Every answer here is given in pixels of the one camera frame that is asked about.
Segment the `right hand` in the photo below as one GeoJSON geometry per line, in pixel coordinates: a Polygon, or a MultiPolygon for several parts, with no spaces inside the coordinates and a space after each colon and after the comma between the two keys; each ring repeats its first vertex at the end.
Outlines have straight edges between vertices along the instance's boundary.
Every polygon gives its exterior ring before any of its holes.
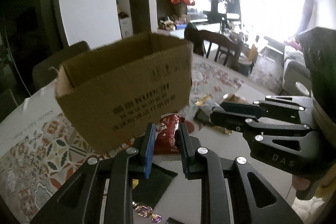
{"type": "Polygon", "coordinates": [[[307,190],[310,186],[310,180],[293,175],[291,184],[295,190],[307,190]]]}

